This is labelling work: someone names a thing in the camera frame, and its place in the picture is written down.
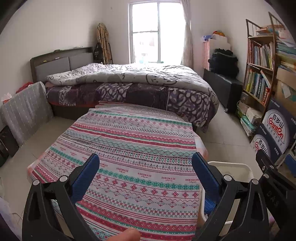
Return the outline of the person's left hand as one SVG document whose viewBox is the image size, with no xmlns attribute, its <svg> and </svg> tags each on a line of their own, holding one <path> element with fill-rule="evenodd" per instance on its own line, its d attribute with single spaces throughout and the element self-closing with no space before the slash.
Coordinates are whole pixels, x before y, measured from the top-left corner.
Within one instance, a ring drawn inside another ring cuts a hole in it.
<svg viewBox="0 0 296 241">
<path fill-rule="evenodd" d="M 124 232 L 109 237 L 106 241 L 140 241 L 141 234 L 135 228 L 128 228 Z"/>
</svg>

